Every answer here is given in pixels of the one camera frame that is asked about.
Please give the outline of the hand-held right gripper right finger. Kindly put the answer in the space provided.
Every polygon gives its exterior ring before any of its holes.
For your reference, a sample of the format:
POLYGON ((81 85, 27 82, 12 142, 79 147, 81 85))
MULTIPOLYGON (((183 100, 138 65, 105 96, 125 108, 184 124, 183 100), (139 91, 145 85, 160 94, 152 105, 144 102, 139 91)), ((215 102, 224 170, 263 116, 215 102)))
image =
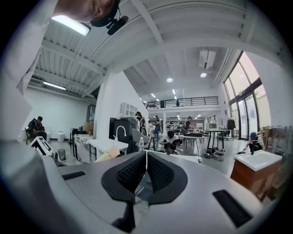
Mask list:
POLYGON ((187 186, 187 174, 180 166, 152 152, 147 153, 147 172, 153 191, 149 205, 171 203, 187 186))

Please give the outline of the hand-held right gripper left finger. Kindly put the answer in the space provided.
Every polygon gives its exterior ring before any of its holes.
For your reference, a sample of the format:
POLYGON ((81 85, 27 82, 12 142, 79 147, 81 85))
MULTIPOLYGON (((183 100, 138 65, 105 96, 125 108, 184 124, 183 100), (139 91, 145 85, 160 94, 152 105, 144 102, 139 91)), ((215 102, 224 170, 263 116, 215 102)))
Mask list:
POLYGON ((138 152, 130 159, 108 169, 101 178, 105 191, 113 200, 135 202, 135 190, 146 172, 146 153, 138 152))

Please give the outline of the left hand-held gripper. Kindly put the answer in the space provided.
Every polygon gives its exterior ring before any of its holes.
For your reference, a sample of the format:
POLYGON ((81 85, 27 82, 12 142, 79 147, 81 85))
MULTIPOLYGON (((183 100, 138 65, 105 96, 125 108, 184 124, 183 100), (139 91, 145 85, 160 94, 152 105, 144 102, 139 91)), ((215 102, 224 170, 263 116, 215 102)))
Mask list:
POLYGON ((58 153, 53 150, 49 143, 41 136, 36 137, 30 144, 41 156, 49 156, 58 160, 58 153))

